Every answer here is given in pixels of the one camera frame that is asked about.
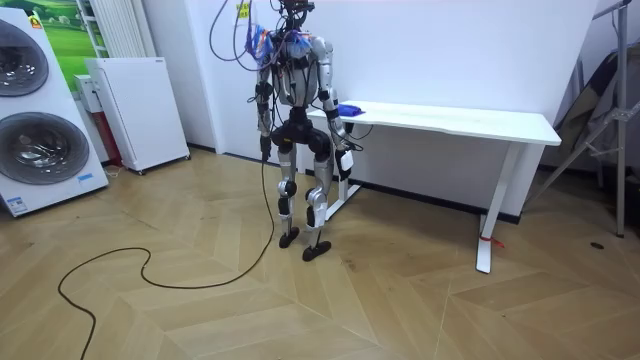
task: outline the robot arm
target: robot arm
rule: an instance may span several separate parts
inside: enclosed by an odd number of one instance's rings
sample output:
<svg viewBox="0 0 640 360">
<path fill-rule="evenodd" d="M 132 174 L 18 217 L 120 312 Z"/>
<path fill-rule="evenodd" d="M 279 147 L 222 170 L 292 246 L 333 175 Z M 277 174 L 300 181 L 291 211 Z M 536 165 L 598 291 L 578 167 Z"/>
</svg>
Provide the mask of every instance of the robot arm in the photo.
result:
<svg viewBox="0 0 640 360">
<path fill-rule="evenodd" d="M 312 51 L 318 59 L 318 83 L 320 93 L 318 98 L 322 101 L 322 108 L 327 114 L 329 130 L 333 143 L 336 147 L 336 161 L 340 178 L 344 180 L 351 174 L 353 166 L 353 154 L 347 141 L 347 132 L 344 129 L 342 119 L 338 113 L 338 95 L 331 86 L 333 77 L 333 45 L 321 37 L 314 37 L 312 40 Z"/>
<path fill-rule="evenodd" d="M 273 86 L 269 84 L 269 67 L 258 72 L 256 84 L 256 103 L 258 104 L 258 129 L 260 129 L 260 151 L 262 161 L 267 161 L 271 155 L 271 114 L 269 113 L 269 98 L 273 93 Z"/>
</svg>

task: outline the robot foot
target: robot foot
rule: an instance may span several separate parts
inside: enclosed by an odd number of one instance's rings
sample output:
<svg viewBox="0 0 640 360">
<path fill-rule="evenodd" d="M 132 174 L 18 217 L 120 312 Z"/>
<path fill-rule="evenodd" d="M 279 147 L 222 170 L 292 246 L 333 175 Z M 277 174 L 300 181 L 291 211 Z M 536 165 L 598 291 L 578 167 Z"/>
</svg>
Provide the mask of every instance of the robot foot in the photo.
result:
<svg viewBox="0 0 640 360">
<path fill-rule="evenodd" d="M 292 227 L 291 231 L 289 231 L 289 235 L 282 234 L 282 236 L 280 237 L 280 249 L 288 248 L 299 234 L 300 229 L 298 229 L 297 227 Z"/>
<path fill-rule="evenodd" d="M 331 249 L 331 243 L 330 242 L 321 241 L 314 248 L 312 248 L 311 246 L 306 248 L 304 250 L 304 252 L 302 253 L 302 260 L 304 260 L 305 262 L 312 261 L 313 259 L 317 258 L 318 256 L 326 253 L 330 249 Z"/>
</svg>

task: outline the white table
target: white table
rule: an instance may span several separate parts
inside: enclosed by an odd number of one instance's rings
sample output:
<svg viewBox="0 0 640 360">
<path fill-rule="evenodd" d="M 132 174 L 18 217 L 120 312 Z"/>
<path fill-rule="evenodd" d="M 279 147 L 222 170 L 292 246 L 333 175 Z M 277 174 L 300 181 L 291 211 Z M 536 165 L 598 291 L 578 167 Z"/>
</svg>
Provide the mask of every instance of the white table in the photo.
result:
<svg viewBox="0 0 640 360">
<path fill-rule="evenodd" d="M 480 217 L 476 269 L 488 274 L 491 271 L 491 236 L 507 187 L 511 183 L 518 154 L 525 144 L 560 145 L 560 137 L 558 137 L 545 117 L 540 114 L 509 111 L 399 105 L 365 101 L 346 101 L 343 104 L 354 105 L 365 111 L 365 114 L 356 117 L 342 117 L 342 121 L 347 123 L 395 126 L 509 142 L 498 184 L 493 192 L 489 212 L 487 215 L 481 215 Z M 326 121 L 326 116 L 321 110 L 310 112 L 308 115 L 311 119 Z M 341 181 L 339 200 L 328 209 L 327 220 L 359 188 L 359 185 L 349 187 L 347 181 Z"/>
</svg>

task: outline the wooden floor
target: wooden floor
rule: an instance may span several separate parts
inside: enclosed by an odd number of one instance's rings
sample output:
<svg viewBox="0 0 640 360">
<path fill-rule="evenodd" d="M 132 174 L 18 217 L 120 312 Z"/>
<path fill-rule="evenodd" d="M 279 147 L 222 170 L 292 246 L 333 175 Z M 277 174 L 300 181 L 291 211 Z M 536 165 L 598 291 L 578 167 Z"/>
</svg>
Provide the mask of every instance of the wooden floor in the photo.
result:
<svg viewBox="0 0 640 360">
<path fill-rule="evenodd" d="M 273 209 L 279 178 L 266 169 Z M 298 183 L 301 195 L 312 179 Z M 132 251 L 64 290 L 97 316 L 87 359 L 638 360 L 640 241 L 612 236 L 610 214 L 579 185 L 551 189 L 519 226 L 498 225 L 506 248 L 490 275 L 474 268 L 477 217 L 361 190 L 313 263 L 302 234 L 236 283 L 176 291 L 143 282 L 145 255 Z M 303 196 L 296 206 L 302 225 Z M 90 319 L 56 287 L 92 256 L 146 247 L 153 280 L 198 285 L 250 266 L 269 231 L 260 165 L 197 150 L 23 219 L 1 215 L 0 359 L 80 358 Z"/>
</svg>

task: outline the red object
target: red object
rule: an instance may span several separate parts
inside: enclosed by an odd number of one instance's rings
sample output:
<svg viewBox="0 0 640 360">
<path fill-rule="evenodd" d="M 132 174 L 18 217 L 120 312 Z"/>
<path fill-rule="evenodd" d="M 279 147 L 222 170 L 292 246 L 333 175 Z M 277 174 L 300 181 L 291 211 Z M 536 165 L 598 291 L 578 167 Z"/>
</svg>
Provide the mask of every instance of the red object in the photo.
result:
<svg viewBox="0 0 640 360">
<path fill-rule="evenodd" d="M 91 113 L 91 117 L 96 123 L 96 127 L 98 128 L 98 133 L 100 134 L 100 138 L 102 139 L 104 148 L 107 150 L 109 161 L 111 161 L 115 166 L 122 166 L 122 157 L 120 156 L 120 151 L 118 151 L 116 139 L 113 137 L 113 133 L 111 133 L 111 128 L 109 127 L 109 123 L 107 122 L 107 116 L 104 114 L 104 112 L 99 112 Z"/>
<path fill-rule="evenodd" d="M 494 239 L 492 237 L 486 238 L 486 237 L 480 236 L 480 240 L 482 240 L 482 241 L 492 241 L 494 245 L 496 245 L 498 247 L 501 247 L 503 249 L 505 248 L 503 243 L 501 243 L 500 241 L 498 241 L 498 240 L 496 240 L 496 239 Z"/>
</svg>

